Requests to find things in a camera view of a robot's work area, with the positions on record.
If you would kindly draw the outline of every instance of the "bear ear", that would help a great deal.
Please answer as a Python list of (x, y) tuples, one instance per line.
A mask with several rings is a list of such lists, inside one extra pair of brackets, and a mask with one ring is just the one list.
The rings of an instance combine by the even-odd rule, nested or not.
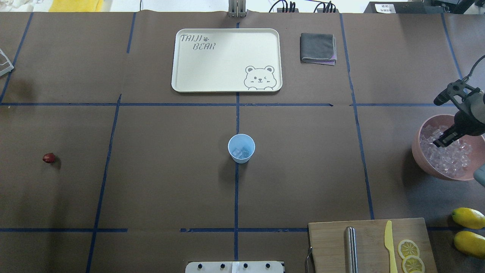
[(248, 67), (246, 67), (246, 73), (249, 73), (249, 72), (253, 71), (254, 69), (255, 69), (254, 66), (248, 66)]
[(275, 69), (272, 66), (267, 66), (264, 68), (265, 70), (268, 70), (269, 72), (273, 73)]

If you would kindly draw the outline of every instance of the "yellow cloth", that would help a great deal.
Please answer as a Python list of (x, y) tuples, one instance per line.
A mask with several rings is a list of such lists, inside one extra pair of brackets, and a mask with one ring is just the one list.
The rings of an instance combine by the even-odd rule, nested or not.
[(103, 0), (54, 0), (50, 12), (94, 12), (101, 11)]

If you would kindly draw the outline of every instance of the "bear face drawing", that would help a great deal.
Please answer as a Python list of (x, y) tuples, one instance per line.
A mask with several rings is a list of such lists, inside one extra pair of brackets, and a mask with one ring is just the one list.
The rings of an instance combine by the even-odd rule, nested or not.
[(275, 69), (272, 66), (265, 68), (246, 67), (246, 79), (244, 85), (248, 90), (273, 90), (276, 86), (276, 79), (273, 73)]

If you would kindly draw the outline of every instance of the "yellow lemon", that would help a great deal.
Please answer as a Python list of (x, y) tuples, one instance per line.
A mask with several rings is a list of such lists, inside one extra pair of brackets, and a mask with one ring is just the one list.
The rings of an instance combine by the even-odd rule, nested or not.
[(478, 210), (460, 207), (452, 213), (453, 221), (467, 228), (481, 229), (485, 227), (485, 216)]
[(411, 273), (413, 271), (419, 271), (424, 273), (424, 263), (418, 256), (409, 255), (404, 258), (401, 265), (404, 273)]
[(402, 240), (399, 242), (397, 252), (402, 259), (409, 255), (420, 256), (420, 249), (418, 245), (411, 240)]
[(485, 237), (470, 231), (460, 231), (455, 235), (454, 244), (460, 252), (475, 258), (485, 259)]

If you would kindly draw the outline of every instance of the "blue cup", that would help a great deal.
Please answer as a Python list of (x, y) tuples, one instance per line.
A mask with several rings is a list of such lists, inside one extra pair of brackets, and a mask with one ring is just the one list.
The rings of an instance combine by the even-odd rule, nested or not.
[(232, 159), (237, 163), (246, 163), (254, 153), (256, 145), (254, 140), (245, 134), (237, 134), (229, 140), (227, 149)]

